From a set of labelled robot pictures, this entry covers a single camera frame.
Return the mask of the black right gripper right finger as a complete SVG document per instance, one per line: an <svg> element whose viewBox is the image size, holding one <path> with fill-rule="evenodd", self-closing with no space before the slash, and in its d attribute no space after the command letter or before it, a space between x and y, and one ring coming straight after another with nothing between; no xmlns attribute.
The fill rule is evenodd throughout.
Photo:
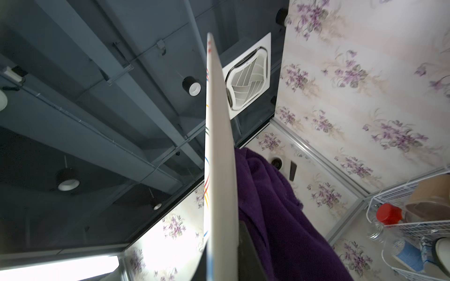
<svg viewBox="0 0 450 281"><path fill-rule="evenodd" d="M243 221L239 221L239 281L266 281L267 276Z"/></svg>

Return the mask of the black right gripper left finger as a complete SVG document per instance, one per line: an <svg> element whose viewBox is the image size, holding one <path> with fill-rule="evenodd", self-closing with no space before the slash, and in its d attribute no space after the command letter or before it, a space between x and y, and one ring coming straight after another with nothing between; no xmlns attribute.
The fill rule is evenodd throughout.
<svg viewBox="0 0 450 281"><path fill-rule="evenodd" d="M199 264L196 268L194 275L191 278L191 281L207 281L207 252L203 251Z"/></svg>

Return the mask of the purple microfiber cloth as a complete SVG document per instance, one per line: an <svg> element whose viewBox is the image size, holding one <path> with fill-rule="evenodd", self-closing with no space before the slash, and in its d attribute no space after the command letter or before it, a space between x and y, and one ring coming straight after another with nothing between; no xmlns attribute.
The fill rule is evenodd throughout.
<svg viewBox="0 0 450 281"><path fill-rule="evenodd" d="M288 180L264 157L235 149L239 219L271 281L350 281L348 270L303 213Z"/></svg>

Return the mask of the round plaid-striped white plate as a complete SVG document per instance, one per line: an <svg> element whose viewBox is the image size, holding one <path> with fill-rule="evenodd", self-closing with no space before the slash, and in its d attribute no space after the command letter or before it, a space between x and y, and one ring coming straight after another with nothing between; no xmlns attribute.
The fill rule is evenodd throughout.
<svg viewBox="0 0 450 281"><path fill-rule="evenodd" d="M239 278L239 219L234 140L223 68L212 33L207 35L204 181L206 279Z"/></svg>

